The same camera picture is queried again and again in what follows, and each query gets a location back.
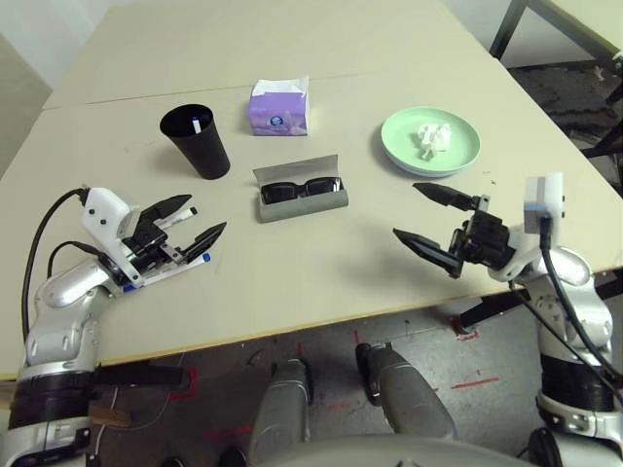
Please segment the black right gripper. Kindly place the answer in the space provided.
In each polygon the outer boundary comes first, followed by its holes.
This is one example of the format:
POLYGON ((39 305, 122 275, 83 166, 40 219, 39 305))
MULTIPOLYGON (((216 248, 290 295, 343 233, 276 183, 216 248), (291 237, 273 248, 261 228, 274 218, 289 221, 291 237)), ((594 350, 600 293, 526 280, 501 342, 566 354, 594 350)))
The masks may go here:
POLYGON ((451 278, 459 278, 463 261, 488 268, 505 267, 516 253, 509 244, 510 231, 502 220, 489 214, 489 197, 470 196, 448 186, 417 182, 413 187, 428 199, 461 211, 475 211, 455 229, 449 252, 433 240, 416 233, 393 229, 394 235, 424 260, 442 268, 451 278))

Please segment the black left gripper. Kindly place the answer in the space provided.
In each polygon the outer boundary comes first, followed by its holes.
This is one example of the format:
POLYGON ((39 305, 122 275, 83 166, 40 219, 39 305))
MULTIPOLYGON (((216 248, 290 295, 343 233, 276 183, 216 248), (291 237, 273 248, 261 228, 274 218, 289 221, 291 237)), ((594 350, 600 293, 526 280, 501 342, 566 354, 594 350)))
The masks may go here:
POLYGON ((178 212, 191 198, 191 195, 175 195, 139 212, 134 223, 136 232, 123 239, 123 244, 130 250, 129 261, 138 272, 147 273, 167 264, 182 265, 186 263, 186 259, 197 259, 221 236, 227 226, 226 222, 212 226, 198 235, 182 252, 168 244, 168 236, 158 227, 159 222, 178 212))

